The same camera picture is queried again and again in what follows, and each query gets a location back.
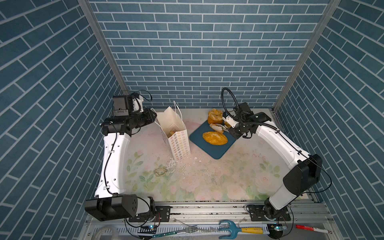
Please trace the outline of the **small oblong bread roll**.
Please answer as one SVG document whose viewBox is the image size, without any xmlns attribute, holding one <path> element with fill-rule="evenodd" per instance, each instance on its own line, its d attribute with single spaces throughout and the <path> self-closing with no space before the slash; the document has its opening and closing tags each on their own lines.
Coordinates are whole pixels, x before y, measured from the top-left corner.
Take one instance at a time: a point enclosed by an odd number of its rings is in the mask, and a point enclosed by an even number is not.
<svg viewBox="0 0 384 240">
<path fill-rule="evenodd" d="M 219 127 L 219 126 L 222 126 L 222 125 L 221 124 L 216 124 L 216 123 L 211 123 L 210 124 L 210 128 L 213 129 L 216 132 L 218 132 L 217 127 Z"/>
</svg>

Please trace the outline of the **white printed paper bag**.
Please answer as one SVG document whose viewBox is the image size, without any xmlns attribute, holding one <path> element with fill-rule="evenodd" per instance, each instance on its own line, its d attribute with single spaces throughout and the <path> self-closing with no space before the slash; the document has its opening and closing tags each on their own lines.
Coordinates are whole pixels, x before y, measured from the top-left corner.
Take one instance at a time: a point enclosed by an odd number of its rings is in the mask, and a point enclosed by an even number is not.
<svg viewBox="0 0 384 240">
<path fill-rule="evenodd" d="M 174 107 L 168 107 L 163 112 L 157 112 L 154 108 L 151 108 L 151 110 L 157 113 L 155 124 L 158 126 L 174 160 L 179 161 L 190 155 L 188 131 L 177 103 L 174 101 Z M 173 129 L 176 129 L 177 132 L 171 138 L 168 138 L 167 134 Z"/>
</svg>

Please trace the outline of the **orange triangular bread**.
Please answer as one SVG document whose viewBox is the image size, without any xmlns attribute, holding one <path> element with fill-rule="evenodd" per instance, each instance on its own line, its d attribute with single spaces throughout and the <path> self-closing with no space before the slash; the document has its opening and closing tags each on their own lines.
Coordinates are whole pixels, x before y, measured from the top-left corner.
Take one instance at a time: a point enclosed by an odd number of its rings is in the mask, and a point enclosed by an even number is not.
<svg viewBox="0 0 384 240">
<path fill-rule="evenodd" d="M 176 129 L 171 130 L 171 131 L 167 134 L 168 138 L 171 138 L 176 132 L 177 132 Z"/>
</svg>

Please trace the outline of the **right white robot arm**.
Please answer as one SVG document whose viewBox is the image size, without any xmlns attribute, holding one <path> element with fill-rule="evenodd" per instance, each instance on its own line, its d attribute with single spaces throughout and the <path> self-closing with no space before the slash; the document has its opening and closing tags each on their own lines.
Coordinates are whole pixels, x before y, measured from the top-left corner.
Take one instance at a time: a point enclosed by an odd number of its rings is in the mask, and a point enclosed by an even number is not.
<svg viewBox="0 0 384 240">
<path fill-rule="evenodd" d="M 282 158 L 289 172 L 283 177 L 283 184 L 265 200 L 265 218 L 274 221 L 288 212 L 287 206 L 321 178 L 323 160 L 311 155 L 290 140 L 263 112 L 253 113 L 247 103 L 237 104 L 233 112 L 224 108 L 223 120 L 231 127 L 229 133 L 237 140 L 250 139 L 257 135 L 264 139 Z"/>
</svg>

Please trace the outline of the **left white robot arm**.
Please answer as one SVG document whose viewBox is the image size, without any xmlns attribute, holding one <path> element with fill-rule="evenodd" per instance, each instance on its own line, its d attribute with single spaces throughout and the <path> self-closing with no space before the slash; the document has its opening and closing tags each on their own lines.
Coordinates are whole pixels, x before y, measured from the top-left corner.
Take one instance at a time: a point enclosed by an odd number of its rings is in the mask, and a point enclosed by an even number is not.
<svg viewBox="0 0 384 240">
<path fill-rule="evenodd" d="M 128 166 L 127 149 L 132 130 L 141 129 L 155 122 L 157 114 L 144 109 L 137 114 L 113 116 L 102 123 L 104 158 L 98 187 L 93 199 L 85 202 L 85 210 L 100 222 L 138 217 L 147 222 L 156 215 L 152 197 L 128 194 L 125 186 L 125 170 Z"/>
</svg>

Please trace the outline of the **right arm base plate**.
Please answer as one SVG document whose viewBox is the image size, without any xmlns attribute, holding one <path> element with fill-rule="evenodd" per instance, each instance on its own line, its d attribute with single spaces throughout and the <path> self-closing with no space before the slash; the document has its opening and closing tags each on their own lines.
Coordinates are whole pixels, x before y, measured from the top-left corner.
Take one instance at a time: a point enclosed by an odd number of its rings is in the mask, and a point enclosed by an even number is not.
<svg viewBox="0 0 384 240">
<path fill-rule="evenodd" d="M 273 207 L 264 205 L 247 205 L 246 211 L 249 213 L 252 222 L 262 221 L 290 221 L 291 216 L 288 208 L 275 210 Z"/>
</svg>

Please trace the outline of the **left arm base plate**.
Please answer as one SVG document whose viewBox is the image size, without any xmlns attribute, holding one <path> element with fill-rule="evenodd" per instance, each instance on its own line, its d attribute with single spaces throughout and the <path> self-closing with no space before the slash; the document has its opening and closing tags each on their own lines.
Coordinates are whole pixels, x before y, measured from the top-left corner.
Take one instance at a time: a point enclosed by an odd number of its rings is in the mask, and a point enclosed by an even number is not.
<svg viewBox="0 0 384 240">
<path fill-rule="evenodd" d="M 140 213 L 136 216 L 129 218 L 130 223 L 144 223 L 147 222 L 153 222 L 156 220 L 156 222 L 169 222 L 170 220 L 170 213 L 171 213 L 171 206 L 155 206 L 155 208 L 152 208 L 150 211 L 146 213 Z"/>
</svg>

